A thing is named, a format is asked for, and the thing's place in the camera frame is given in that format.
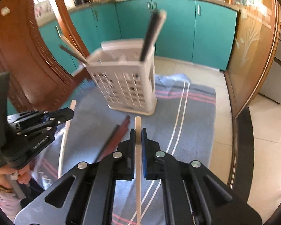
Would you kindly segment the person's left hand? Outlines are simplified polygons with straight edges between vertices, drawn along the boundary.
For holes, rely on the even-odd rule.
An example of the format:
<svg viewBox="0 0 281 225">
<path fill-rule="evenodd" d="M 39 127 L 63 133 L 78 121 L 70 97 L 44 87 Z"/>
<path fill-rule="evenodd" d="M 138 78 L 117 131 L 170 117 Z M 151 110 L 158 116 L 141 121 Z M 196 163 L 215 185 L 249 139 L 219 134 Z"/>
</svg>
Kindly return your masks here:
<svg viewBox="0 0 281 225">
<path fill-rule="evenodd" d="M 19 184 L 28 184 L 32 178 L 31 176 L 31 165 L 27 164 L 20 170 L 11 168 L 9 165 L 5 165 L 0 168 L 0 186 L 6 189 L 11 189 L 12 185 L 10 181 L 12 180 L 12 175 L 17 173 L 16 181 Z"/>
</svg>

